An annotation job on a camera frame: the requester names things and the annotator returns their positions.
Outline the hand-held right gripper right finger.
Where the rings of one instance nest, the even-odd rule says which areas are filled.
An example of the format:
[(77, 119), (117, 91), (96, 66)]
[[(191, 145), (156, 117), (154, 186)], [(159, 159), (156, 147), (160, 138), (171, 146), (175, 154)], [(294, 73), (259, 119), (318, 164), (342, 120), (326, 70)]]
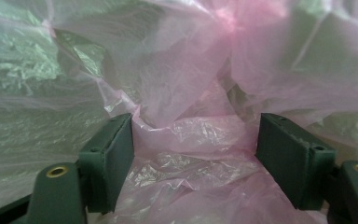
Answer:
[(293, 207), (319, 210), (322, 179), (335, 165), (336, 151), (290, 119), (263, 113), (255, 156)]

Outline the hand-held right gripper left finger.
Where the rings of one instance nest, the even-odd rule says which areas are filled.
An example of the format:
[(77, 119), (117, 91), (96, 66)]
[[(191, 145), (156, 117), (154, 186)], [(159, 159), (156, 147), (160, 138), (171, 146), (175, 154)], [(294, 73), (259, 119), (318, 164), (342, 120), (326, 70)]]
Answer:
[(108, 120), (78, 154), (91, 213), (114, 212), (134, 158), (131, 114)]

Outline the pink plastic bag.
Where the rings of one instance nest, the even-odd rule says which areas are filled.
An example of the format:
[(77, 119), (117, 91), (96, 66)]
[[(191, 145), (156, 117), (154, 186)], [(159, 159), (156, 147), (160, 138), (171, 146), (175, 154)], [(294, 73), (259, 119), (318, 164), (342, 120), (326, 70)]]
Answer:
[(0, 207), (109, 118), (136, 157), (97, 224), (325, 224), (255, 159), (285, 116), (358, 160), (358, 0), (0, 0)]

